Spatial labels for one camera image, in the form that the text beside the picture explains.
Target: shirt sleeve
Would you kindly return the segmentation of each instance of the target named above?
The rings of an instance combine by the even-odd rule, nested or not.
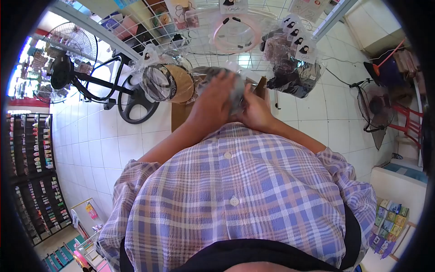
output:
[[[375,223],[376,195],[367,182],[356,181],[355,169],[339,153],[326,148],[316,154],[340,190],[343,202],[352,210],[361,227],[361,248],[368,249],[370,231]]]
[[[98,239],[112,271],[120,271],[119,254],[133,202],[146,179],[161,166],[158,162],[130,160],[115,182],[113,211]]]

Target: product display shelf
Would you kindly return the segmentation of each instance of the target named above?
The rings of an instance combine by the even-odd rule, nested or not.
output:
[[[71,223],[54,163],[52,115],[16,114],[7,121],[17,212],[29,239],[37,245]]]

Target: orange broom handle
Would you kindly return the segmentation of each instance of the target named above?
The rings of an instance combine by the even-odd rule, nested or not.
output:
[[[381,62],[381,64],[378,65],[378,67],[381,66],[382,64],[384,64],[384,62],[386,62],[387,59],[389,59],[389,58],[394,54],[394,52],[396,52],[397,49],[399,49],[399,47],[400,47],[404,42],[405,42],[405,39],[403,39],[402,42],[399,43],[399,45],[396,47],[396,49],[394,49],[393,52],[391,52],[391,54],[389,54],[388,57],[386,57],[386,58]]]

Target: pink headband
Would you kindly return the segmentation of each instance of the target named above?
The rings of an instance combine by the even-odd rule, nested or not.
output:
[[[247,25],[254,32],[254,39],[250,41],[248,44],[231,44],[225,40],[221,40],[219,38],[218,32],[229,20],[234,20],[240,22],[242,24]],[[254,48],[261,40],[261,30],[260,27],[246,14],[223,14],[221,20],[216,25],[216,29],[214,30],[213,37],[210,39],[210,43],[214,44],[216,48],[224,53],[228,54],[236,54],[241,52],[246,52]],[[233,46],[238,47],[239,49],[227,49],[225,46]]]

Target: purple plaid shirt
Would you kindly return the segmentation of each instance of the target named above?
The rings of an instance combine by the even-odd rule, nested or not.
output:
[[[346,203],[361,226],[358,262],[375,222],[375,191],[329,148],[230,123],[160,165],[131,160],[114,187],[99,241],[119,271],[120,242],[135,271],[169,271],[217,241],[294,246],[335,267],[345,255]]]

